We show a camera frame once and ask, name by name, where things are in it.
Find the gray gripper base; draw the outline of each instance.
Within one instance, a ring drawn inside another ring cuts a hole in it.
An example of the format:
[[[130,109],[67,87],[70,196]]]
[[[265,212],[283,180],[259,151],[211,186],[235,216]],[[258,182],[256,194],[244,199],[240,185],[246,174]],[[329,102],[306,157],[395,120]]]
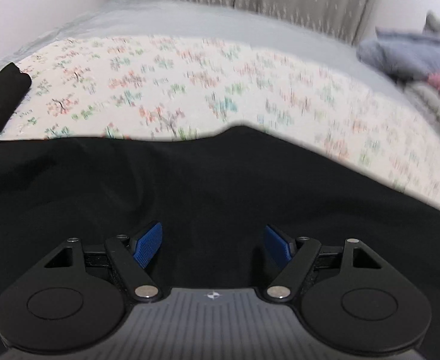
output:
[[[174,288],[166,299],[135,306],[115,334],[61,356],[11,349],[0,360],[356,360],[314,339],[285,305],[252,289]],[[424,360],[410,351],[389,360]]]

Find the black fabric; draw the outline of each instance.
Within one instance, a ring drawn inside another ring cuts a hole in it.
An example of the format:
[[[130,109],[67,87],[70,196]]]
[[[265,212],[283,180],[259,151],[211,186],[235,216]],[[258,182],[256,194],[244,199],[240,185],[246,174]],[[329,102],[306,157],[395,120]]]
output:
[[[161,286],[264,287],[273,223],[342,245],[359,238],[429,298],[422,345],[440,360],[440,211],[247,127],[190,142],[0,142],[0,293],[68,237],[85,244],[162,221]]]
[[[32,85],[30,76],[10,63],[0,71],[0,133]]]

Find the white patterned blanket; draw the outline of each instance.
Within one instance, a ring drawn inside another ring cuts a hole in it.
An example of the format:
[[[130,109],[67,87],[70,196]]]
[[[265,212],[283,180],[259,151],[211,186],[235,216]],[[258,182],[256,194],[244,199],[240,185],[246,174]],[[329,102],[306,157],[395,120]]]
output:
[[[415,111],[327,67],[217,39],[52,43],[2,140],[183,140],[249,124],[440,209],[440,138]]]

